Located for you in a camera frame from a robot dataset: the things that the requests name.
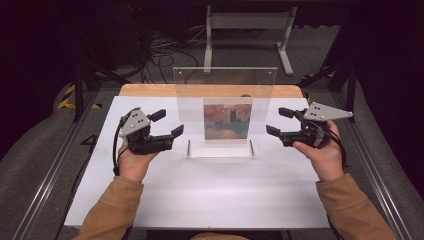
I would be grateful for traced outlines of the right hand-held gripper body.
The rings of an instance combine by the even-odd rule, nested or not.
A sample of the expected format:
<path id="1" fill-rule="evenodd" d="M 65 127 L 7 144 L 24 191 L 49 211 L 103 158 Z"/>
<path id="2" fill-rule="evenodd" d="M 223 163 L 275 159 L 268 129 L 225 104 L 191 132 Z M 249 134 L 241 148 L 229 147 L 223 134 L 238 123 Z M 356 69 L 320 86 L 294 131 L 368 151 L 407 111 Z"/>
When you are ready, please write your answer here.
<path id="1" fill-rule="evenodd" d="M 307 109 L 291 110 L 280 107 L 279 114 L 299 120 L 301 129 L 297 132 L 279 132 L 284 147 L 292 147 L 294 142 L 302 142 L 311 147 L 319 147 L 331 136 L 327 121 L 351 118 L 353 113 L 313 102 Z"/>

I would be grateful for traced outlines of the painting print card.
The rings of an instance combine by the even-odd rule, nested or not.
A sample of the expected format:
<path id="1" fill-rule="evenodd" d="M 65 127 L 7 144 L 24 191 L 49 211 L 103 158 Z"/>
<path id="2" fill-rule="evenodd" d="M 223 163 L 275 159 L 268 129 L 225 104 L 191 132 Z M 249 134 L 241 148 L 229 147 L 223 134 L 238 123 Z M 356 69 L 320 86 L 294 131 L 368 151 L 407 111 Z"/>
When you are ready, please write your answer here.
<path id="1" fill-rule="evenodd" d="M 252 105 L 252 97 L 204 98 L 205 142 L 244 144 L 249 133 Z"/>

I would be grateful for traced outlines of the yellow black hazard tape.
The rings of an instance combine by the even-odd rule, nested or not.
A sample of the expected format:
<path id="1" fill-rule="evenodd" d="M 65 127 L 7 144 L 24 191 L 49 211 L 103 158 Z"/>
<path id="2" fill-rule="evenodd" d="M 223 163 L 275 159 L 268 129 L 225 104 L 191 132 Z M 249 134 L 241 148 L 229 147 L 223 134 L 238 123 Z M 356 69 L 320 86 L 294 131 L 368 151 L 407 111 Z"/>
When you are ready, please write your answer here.
<path id="1" fill-rule="evenodd" d="M 59 102 L 58 108 L 59 109 L 75 109 L 77 105 L 75 103 L 70 103 L 69 99 L 72 95 L 72 93 L 75 91 L 75 85 L 72 84 L 68 87 L 68 89 L 65 91 L 65 94 L 62 98 L 62 100 Z"/>
<path id="2" fill-rule="evenodd" d="M 302 77 L 302 81 L 306 81 L 308 79 L 321 79 L 327 76 L 332 76 L 335 70 L 331 70 L 330 68 L 319 71 L 315 74 L 307 74 Z"/>

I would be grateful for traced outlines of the white foam board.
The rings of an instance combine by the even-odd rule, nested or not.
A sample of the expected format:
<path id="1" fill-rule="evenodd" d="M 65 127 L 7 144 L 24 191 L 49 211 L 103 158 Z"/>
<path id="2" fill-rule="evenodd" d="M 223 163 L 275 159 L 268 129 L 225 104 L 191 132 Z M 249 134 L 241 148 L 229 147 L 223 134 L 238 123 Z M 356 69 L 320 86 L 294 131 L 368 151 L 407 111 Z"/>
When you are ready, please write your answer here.
<path id="1" fill-rule="evenodd" d="M 135 107 L 146 113 L 166 110 L 152 126 L 156 135 L 179 124 L 174 97 L 115 97 L 66 225 L 81 225 L 112 181 L 114 134 L 121 116 Z M 212 159 L 195 158 L 193 140 L 182 135 L 150 164 L 134 224 L 144 229 L 325 228 L 316 180 L 308 159 L 267 133 L 248 143 L 244 158 Z"/>

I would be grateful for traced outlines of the aluminium floor rail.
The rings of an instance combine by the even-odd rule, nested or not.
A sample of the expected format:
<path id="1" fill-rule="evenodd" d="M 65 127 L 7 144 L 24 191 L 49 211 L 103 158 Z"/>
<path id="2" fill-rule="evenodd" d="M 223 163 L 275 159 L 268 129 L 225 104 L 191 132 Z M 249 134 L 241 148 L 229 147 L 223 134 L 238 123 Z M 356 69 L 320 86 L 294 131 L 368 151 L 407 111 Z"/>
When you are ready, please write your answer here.
<path id="1" fill-rule="evenodd" d="M 360 184 L 371 194 L 397 239 L 416 240 L 414 207 L 420 206 L 421 198 L 398 163 L 365 99 L 359 97 L 355 107 L 354 121 L 340 123 L 342 135 L 347 137 L 349 170 L 365 176 Z"/>
<path id="2" fill-rule="evenodd" d="M 43 181 L 39 184 L 37 192 L 32 199 L 24 217 L 22 218 L 20 225 L 15 231 L 12 240 L 27 240 L 29 234 L 34 228 L 36 221 L 38 220 L 41 211 L 43 210 L 56 182 L 63 169 L 65 160 L 69 155 L 71 145 L 73 144 L 78 132 L 81 129 L 82 123 L 84 122 L 92 104 L 96 100 L 98 95 L 97 91 L 88 91 L 86 99 L 79 104 L 82 107 L 77 120 L 70 124 L 70 127 L 65 135 L 63 142 L 57 151 L 53 162 L 50 165 Z"/>

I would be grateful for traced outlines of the white metal stand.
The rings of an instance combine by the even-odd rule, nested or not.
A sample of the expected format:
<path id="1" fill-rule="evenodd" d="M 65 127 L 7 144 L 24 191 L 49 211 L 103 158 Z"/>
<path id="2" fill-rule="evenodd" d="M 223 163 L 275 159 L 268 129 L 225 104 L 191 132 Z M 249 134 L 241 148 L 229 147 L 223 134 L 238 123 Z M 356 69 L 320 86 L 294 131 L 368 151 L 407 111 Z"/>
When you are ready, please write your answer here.
<path id="1" fill-rule="evenodd" d="M 211 6 L 206 11 L 206 48 L 204 72 L 211 73 L 213 57 L 213 29 L 279 29 L 284 32 L 283 39 L 276 43 L 283 69 L 287 76 L 294 74 L 286 47 L 296 18 L 297 8 L 283 12 L 214 12 Z"/>

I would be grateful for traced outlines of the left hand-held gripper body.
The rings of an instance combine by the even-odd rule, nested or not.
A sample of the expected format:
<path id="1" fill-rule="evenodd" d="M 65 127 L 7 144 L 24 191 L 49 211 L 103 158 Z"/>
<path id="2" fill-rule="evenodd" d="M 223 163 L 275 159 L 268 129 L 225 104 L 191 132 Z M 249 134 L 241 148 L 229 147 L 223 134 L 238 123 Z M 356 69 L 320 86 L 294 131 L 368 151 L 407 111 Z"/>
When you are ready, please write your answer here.
<path id="1" fill-rule="evenodd" d="M 139 107 L 123 117 L 120 137 L 123 144 L 136 155 L 147 155 L 171 150 L 174 137 L 171 134 L 153 136 L 151 122 Z"/>

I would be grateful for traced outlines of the clear acrylic photo frame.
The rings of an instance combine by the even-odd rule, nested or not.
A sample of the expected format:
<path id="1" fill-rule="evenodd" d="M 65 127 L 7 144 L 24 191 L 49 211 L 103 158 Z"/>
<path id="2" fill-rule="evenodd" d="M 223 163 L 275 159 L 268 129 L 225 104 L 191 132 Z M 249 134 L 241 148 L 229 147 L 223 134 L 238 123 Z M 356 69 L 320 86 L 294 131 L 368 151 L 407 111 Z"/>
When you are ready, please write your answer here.
<path id="1" fill-rule="evenodd" d="M 275 67 L 204 67 L 173 69 L 180 121 L 185 125 L 186 156 L 199 158 L 254 158 L 265 134 L 277 69 Z M 252 97 L 252 114 L 244 144 L 208 144 L 204 139 L 203 99 Z"/>

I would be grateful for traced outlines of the black metal stand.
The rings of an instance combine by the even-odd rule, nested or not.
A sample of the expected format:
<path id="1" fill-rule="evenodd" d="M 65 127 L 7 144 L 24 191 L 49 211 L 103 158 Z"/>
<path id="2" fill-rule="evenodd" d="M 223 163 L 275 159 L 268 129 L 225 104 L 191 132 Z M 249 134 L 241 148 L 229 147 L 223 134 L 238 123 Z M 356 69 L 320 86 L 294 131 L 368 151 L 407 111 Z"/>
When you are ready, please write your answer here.
<path id="1" fill-rule="evenodd" d="M 347 85 L 345 109 L 341 110 L 323 104 L 312 103 L 311 107 L 304 114 L 304 117 L 308 120 L 325 122 L 328 120 L 349 119 L 353 117 L 356 90 L 356 70 L 354 65 L 351 62 L 340 62 L 324 69 L 328 68 L 335 70 L 333 78 L 327 85 L 330 92 L 339 92 L 344 85 Z M 321 79 L 301 81 L 297 86 L 304 89 Z"/>
<path id="2" fill-rule="evenodd" d="M 84 104 L 84 86 L 87 86 L 89 91 L 98 91 L 101 83 L 100 78 L 96 75 L 96 72 L 100 72 L 107 79 L 113 80 L 121 85 L 129 84 L 129 81 L 125 78 L 113 73 L 106 68 L 103 68 L 95 63 L 87 60 L 80 61 L 74 70 L 74 86 L 75 86 L 75 101 L 76 109 L 74 115 L 74 121 L 77 122 L 83 115 L 85 110 Z"/>

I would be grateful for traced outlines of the person's left hand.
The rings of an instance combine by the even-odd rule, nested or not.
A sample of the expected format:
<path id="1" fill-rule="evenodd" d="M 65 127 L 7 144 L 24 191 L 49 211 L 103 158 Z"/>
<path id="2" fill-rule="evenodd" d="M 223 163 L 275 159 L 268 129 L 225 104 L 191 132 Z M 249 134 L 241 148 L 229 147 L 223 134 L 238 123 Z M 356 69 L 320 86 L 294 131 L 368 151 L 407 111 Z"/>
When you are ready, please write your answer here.
<path id="1" fill-rule="evenodd" d="M 138 183 L 143 181 L 149 164 L 157 156 L 157 153 L 136 155 L 125 146 L 121 146 L 118 153 L 119 175 Z"/>

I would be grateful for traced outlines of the person's right hand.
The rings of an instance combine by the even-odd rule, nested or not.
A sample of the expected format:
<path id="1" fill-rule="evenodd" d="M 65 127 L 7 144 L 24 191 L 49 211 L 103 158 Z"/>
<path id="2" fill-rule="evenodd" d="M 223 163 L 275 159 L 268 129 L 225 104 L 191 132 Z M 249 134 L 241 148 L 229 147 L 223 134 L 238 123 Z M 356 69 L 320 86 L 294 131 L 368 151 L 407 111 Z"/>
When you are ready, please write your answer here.
<path id="1" fill-rule="evenodd" d="M 321 148 L 312 148 L 302 142 L 294 142 L 293 147 L 307 157 L 320 182 L 328 182 L 344 175 L 342 150 L 333 140 Z"/>

